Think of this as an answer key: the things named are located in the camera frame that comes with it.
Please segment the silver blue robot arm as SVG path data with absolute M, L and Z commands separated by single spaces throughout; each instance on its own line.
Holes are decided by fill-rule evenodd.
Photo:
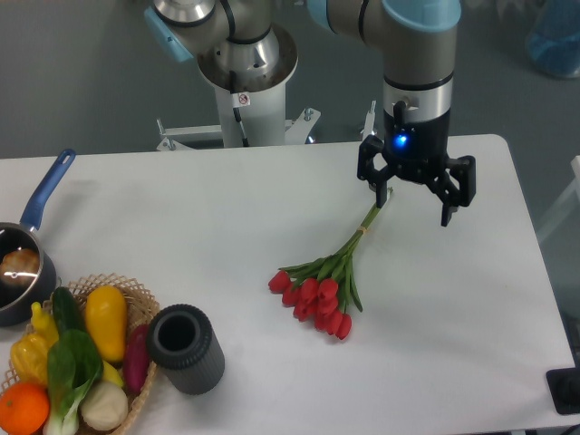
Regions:
M 357 176 L 378 205 L 399 178 L 426 186 L 450 222 L 476 193 L 476 163 L 447 152 L 455 65 L 457 1 L 311 1 L 309 14 L 383 58 L 384 136 L 366 137 Z M 285 85 L 297 49 L 268 1 L 154 1 L 145 21 L 164 52 L 195 60 L 216 92 L 224 144 L 285 143 Z

